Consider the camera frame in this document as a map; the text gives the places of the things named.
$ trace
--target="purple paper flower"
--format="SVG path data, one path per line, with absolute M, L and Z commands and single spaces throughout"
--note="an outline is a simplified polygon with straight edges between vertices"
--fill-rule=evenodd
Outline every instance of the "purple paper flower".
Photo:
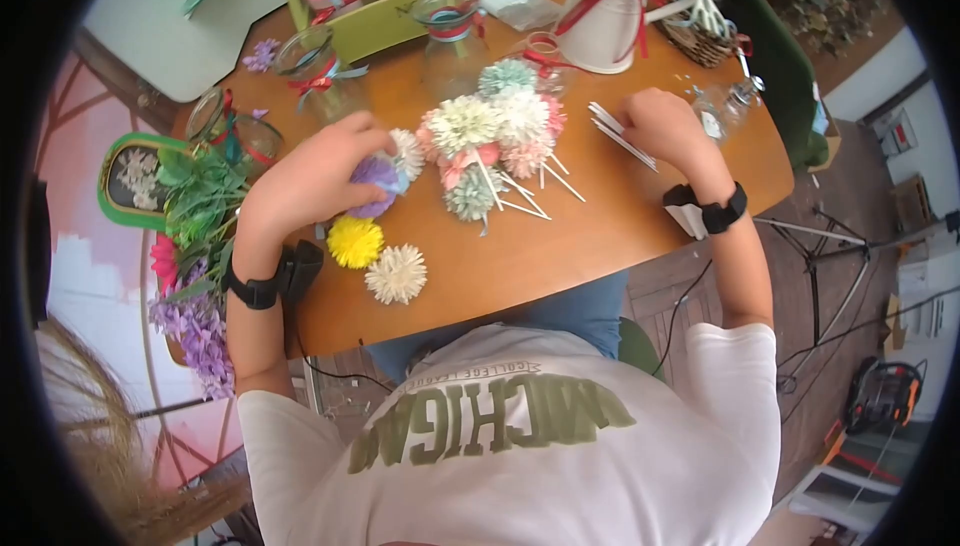
M 176 282 L 174 292 L 189 286 L 207 272 L 200 260 Z M 234 395 L 234 365 L 227 355 L 227 324 L 221 303 L 212 291 L 186 300 L 150 302 L 150 323 L 180 343 L 183 360 L 193 370 L 203 397 L 219 400 Z
M 367 156 L 360 161 L 350 176 L 350 183 L 375 183 L 377 185 L 397 185 L 397 169 L 394 165 L 377 156 Z M 376 219 L 387 212 L 390 205 L 397 199 L 397 195 L 387 191 L 387 199 L 382 202 L 371 202 L 363 206 L 354 206 L 346 214 L 357 219 Z
M 280 41 L 274 38 L 258 42 L 256 46 L 253 47 L 253 56 L 243 57 L 243 64 L 246 65 L 246 71 L 265 73 L 270 69 L 270 66 L 274 64 L 274 58 L 277 56 L 274 50 L 280 45 Z

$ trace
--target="potted plant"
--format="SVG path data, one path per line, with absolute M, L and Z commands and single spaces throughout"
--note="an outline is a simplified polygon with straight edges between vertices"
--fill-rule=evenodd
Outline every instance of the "potted plant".
M 578 67 L 603 74 L 622 73 L 634 62 L 634 47 L 646 57 L 644 26 L 648 0 L 566 0 L 554 33 L 562 54 Z M 666 0 L 652 0 L 662 5 Z M 656 18 L 678 12 L 663 7 Z

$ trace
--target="wooden floor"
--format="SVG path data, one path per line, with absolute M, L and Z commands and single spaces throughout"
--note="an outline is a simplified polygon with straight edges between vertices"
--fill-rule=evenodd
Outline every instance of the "wooden floor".
M 826 222 L 812 212 L 819 206 L 844 225 L 870 240 L 882 240 L 895 233 L 892 185 L 883 165 L 880 148 L 869 132 L 853 123 L 839 122 L 843 146 L 830 169 L 817 173 L 818 188 L 810 175 L 797 178 L 794 192 L 785 201 L 759 216 L 826 228 Z M 777 360 L 813 344 L 813 320 L 809 276 L 804 260 L 782 237 L 766 225 L 758 227 L 774 290 L 774 325 Z M 799 238 L 809 248 L 812 237 Z M 827 252 L 836 249 L 832 243 Z M 670 334 L 675 303 L 700 275 L 710 260 L 705 242 L 685 248 L 630 269 L 630 281 L 624 294 L 622 315 L 635 320 L 663 354 Z M 851 255 L 820 267 L 820 309 L 822 328 L 846 295 L 856 277 L 862 257 Z M 864 281 L 853 295 L 846 312 L 830 335 L 845 331 L 854 323 L 875 319 L 885 310 L 895 282 L 896 257 L 877 255 L 870 262 Z M 673 323 L 672 345 L 664 362 L 667 383 L 679 394 L 690 387 L 687 372 L 685 330 L 691 324 L 721 324 L 720 302 L 714 288 L 713 270 L 690 291 L 677 309 Z M 881 341 L 881 326 L 872 325 L 847 338 L 834 340 L 817 350 L 798 372 L 793 393 L 780 396 L 782 454 L 775 498 L 786 495 L 810 470 L 823 446 L 822 441 L 837 419 L 854 369 L 863 357 L 874 353 Z M 365 373 L 386 382 L 360 349 L 321 360 L 326 372 Z M 793 372 L 796 360 L 779 370 Z M 324 414 L 341 428 L 345 442 L 353 439 L 370 412 L 386 396 L 386 390 L 366 380 L 324 378 L 322 402 Z

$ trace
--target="jeans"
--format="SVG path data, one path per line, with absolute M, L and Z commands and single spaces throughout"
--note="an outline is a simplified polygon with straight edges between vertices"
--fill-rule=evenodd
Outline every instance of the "jeans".
M 365 344 L 364 348 L 380 370 L 397 384 L 406 379 L 407 365 L 421 350 L 443 348 L 477 327 L 496 322 L 570 332 L 605 357 L 616 360 L 620 348 L 620 311 L 626 287 L 627 271 L 622 270 L 507 311 L 411 336 Z

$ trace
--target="blonde hair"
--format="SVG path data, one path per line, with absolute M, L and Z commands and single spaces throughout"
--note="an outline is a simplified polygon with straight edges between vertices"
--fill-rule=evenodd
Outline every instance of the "blonde hair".
M 130 544 L 174 544 L 251 501 L 250 478 L 161 489 L 144 459 L 138 419 L 96 354 L 50 318 L 38 336 L 56 430 L 102 510 Z

